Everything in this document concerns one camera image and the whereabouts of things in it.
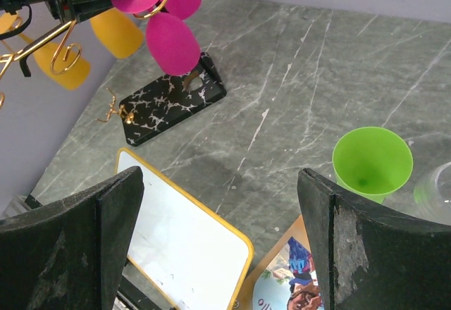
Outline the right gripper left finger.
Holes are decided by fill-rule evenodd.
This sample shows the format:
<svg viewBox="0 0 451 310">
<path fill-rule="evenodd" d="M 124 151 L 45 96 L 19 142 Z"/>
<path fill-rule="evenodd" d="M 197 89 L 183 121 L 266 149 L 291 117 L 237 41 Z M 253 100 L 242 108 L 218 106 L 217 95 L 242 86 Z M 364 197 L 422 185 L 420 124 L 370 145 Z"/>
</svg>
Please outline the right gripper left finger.
<svg viewBox="0 0 451 310">
<path fill-rule="evenodd" d="M 144 194 L 133 166 L 1 221 L 2 309 L 112 309 Z"/>
</svg>

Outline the pink wine glass front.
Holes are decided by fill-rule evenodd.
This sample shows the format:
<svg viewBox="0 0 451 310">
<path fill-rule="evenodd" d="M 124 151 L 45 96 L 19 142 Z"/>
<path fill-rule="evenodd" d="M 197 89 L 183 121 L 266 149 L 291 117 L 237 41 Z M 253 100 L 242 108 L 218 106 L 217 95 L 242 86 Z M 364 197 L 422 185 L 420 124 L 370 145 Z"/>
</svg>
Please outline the pink wine glass front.
<svg viewBox="0 0 451 310">
<path fill-rule="evenodd" d="M 162 71 L 169 75 L 189 73 L 199 62 L 201 49 L 184 20 L 170 14 L 168 0 L 112 0 L 120 11 L 147 19 L 146 43 Z"/>
</svg>

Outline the yellow wine glass back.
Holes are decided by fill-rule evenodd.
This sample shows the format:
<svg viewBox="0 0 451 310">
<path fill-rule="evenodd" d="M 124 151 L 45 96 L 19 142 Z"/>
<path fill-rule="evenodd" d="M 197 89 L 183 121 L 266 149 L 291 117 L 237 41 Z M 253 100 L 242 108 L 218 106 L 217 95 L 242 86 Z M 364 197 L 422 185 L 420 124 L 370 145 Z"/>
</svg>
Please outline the yellow wine glass back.
<svg viewBox="0 0 451 310">
<path fill-rule="evenodd" d="M 96 15 L 89 23 L 98 40 L 118 59 L 130 57 L 144 42 L 142 31 L 117 8 Z"/>
</svg>

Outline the green wine glass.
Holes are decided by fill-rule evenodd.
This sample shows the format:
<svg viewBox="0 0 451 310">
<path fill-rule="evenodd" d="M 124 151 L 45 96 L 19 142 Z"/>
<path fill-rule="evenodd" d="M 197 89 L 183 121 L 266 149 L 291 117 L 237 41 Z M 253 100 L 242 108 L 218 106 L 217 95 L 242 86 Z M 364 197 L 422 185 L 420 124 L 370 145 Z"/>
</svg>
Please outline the green wine glass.
<svg viewBox="0 0 451 310">
<path fill-rule="evenodd" d="M 332 164 L 339 186 L 381 204 L 409 180 L 414 159 L 399 135 L 370 126 L 342 136 L 334 147 Z"/>
</svg>

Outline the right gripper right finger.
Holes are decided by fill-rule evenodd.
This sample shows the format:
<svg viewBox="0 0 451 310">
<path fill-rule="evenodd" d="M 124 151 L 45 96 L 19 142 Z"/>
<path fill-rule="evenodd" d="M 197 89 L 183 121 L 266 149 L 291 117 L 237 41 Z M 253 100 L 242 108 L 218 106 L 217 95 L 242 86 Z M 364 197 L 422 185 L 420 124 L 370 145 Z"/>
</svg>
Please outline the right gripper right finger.
<svg viewBox="0 0 451 310">
<path fill-rule="evenodd" d="M 297 195 L 326 309 L 449 309 L 450 227 L 393 210 L 316 171 Z"/>
</svg>

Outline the whiteboard with yellow frame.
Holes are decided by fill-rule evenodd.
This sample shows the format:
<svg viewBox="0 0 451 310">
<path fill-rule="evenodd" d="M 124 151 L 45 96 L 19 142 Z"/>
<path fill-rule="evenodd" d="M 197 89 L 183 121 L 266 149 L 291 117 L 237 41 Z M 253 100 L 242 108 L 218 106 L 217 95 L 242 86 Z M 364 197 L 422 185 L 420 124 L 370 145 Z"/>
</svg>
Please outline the whiteboard with yellow frame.
<svg viewBox="0 0 451 310">
<path fill-rule="evenodd" d="M 233 309 L 254 248 L 250 239 L 136 153 L 117 172 L 142 170 L 144 194 L 128 260 L 176 309 Z"/>
</svg>

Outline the clear wine glass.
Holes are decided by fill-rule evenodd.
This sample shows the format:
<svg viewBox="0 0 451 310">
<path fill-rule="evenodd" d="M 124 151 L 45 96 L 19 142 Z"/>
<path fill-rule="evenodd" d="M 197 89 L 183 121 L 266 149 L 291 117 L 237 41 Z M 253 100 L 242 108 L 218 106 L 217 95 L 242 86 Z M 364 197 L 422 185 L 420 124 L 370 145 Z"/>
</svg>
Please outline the clear wine glass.
<svg viewBox="0 0 451 310">
<path fill-rule="evenodd" d="M 450 162 L 425 174 L 414 188 L 418 216 L 450 225 Z"/>
</svg>

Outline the yellow wine glass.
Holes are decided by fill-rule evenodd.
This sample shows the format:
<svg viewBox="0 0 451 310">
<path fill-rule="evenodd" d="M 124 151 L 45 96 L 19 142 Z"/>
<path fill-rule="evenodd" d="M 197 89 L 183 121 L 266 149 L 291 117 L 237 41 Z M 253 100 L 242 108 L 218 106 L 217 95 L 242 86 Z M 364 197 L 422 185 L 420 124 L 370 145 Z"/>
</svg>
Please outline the yellow wine glass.
<svg viewBox="0 0 451 310">
<path fill-rule="evenodd" d="M 89 23 L 98 40 L 118 59 L 130 57 L 144 42 L 142 31 L 117 8 L 96 15 Z"/>
<path fill-rule="evenodd" d="M 68 44 L 68 38 L 75 27 L 74 20 L 56 26 L 54 29 L 33 40 L 23 33 L 19 34 L 27 45 L 19 50 L 10 50 L 1 56 L 3 75 L 8 67 L 18 62 L 23 75 L 31 76 L 27 58 L 32 56 L 38 68 L 50 79 L 67 90 L 78 88 L 88 77 L 90 63 L 81 57 L 79 44 Z"/>
</svg>

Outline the yellow wine glass front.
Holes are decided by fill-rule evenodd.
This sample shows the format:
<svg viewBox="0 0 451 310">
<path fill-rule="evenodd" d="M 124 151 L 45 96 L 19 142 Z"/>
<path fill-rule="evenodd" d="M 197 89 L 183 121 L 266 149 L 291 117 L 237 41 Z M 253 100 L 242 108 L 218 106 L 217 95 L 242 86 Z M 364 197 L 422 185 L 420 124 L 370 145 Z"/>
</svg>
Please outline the yellow wine glass front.
<svg viewBox="0 0 451 310">
<path fill-rule="evenodd" d="M 23 75 L 31 76 L 27 58 L 32 56 L 38 68 L 50 79 L 67 90 L 78 88 L 88 77 L 90 63 L 81 57 L 79 44 L 68 44 L 68 38 L 75 27 L 74 20 L 56 26 L 54 29 L 33 40 L 23 33 L 19 34 L 27 45 L 19 50 L 10 50 L 1 56 L 3 75 L 8 67 L 18 62 Z"/>
</svg>

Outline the orange Othello book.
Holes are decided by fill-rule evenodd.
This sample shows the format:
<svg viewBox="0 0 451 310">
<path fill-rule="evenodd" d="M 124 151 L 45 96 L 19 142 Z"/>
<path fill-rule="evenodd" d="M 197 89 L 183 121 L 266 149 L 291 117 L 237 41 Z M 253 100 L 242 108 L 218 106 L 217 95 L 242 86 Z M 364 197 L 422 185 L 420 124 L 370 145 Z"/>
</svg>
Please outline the orange Othello book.
<svg viewBox="0 0 451 310">
<path fill-rule="evenodd" d="M 233 308 L 324 308 L 303 217 L 297 218 L 247 276 Z"/>
</svg>

